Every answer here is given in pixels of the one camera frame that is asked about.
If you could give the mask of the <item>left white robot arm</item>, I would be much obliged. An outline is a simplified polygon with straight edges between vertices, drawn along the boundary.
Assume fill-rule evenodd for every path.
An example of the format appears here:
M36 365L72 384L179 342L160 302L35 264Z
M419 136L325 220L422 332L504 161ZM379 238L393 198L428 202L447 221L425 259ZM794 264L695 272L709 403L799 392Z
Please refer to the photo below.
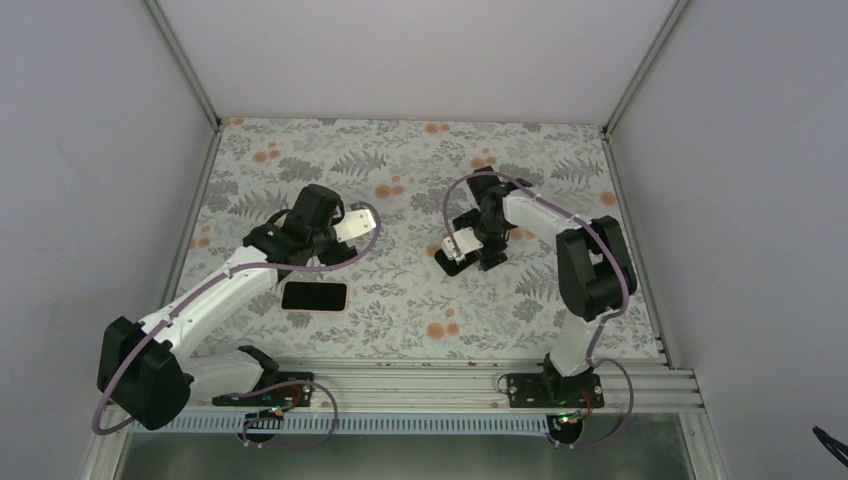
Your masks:
M282 381L275 360L254 346L194 357L197 347L233 313L293 272L325 273L365 256L353 239L381 233L377 209L345 206L333 190L304 187L295 203L254 227L221 266L182 296L138 321L119 317L104 331L92 418L97 435L132 422L159 429L190 403L217 397L270 402Z

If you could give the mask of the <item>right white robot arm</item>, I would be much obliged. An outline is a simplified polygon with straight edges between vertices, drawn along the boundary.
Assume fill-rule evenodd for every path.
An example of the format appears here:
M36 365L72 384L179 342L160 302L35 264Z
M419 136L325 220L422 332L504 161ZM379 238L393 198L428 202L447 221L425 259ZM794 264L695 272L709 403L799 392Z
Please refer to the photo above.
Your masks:
M598 387L594 350L609 319L622 315L637 278L619 222L611 216L586 221L538 194L521 179L483 167L463 177L475 207L446 220L449 232L438 253L455 276L470 266L491 270L507 260L511 233L525 229L554 250L559 296L570 316L536 374L511 374L511 404L565 407L589 400Z

